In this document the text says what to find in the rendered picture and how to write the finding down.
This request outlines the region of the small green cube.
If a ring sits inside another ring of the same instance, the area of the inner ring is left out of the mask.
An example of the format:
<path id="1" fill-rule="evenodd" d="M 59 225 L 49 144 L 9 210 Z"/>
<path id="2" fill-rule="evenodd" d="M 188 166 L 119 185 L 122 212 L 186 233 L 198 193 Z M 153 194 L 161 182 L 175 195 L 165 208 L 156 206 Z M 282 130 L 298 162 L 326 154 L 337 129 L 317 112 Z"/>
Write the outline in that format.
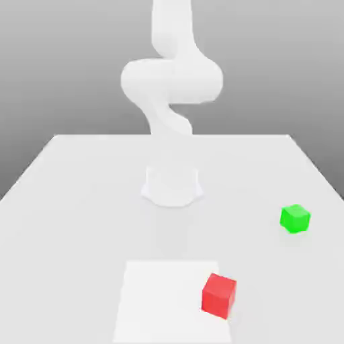
<path id="1" fill-rule="evenodd" d="M 311 213 L 300 204 L 284 206 L 281 211 L 279 223 L 289 233 L 295 234 L 308 230 Z"/>

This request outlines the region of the small red cube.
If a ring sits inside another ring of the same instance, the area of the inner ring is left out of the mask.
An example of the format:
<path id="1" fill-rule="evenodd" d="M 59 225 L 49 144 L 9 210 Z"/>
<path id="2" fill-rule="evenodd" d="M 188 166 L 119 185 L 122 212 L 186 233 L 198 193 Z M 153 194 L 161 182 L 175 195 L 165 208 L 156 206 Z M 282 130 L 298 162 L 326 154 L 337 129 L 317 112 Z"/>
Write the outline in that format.
<path id="1" fill-rule="evenodd" d="M 202 289 L 201 309 L 227 319 L 235 301 L 237 281 L 211 273 Z"/>

